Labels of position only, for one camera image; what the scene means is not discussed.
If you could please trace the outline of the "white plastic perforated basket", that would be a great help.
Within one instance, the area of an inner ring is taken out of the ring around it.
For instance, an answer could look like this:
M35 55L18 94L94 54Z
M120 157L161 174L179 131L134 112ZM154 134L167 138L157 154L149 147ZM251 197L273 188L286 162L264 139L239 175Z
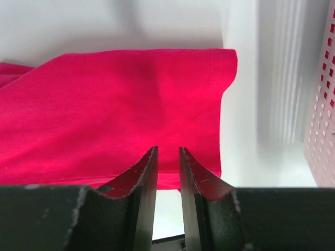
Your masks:
M304 155L318 187L334 187L334 1L323 33Z

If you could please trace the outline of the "red t shirt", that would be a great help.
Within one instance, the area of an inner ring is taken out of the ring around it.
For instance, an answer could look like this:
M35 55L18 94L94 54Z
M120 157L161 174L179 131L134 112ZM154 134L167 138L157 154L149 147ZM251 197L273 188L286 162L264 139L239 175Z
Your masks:
M180 147L221 175L220 110L233 49L70 53L1 63L1 184L98 187L159 148L159 189L179 189Z

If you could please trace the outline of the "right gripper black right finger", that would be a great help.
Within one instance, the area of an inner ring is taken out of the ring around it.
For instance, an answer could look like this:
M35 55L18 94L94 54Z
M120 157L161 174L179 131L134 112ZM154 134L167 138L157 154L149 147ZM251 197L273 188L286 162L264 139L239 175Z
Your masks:
M179 158L187 250L334 250L334 189L236 188Z

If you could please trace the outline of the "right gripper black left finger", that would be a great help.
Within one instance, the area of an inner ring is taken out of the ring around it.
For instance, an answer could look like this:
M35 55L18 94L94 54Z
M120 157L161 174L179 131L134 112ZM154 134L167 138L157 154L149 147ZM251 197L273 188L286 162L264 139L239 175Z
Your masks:
M1 186L1 250L150 250L158 148L91 186Z

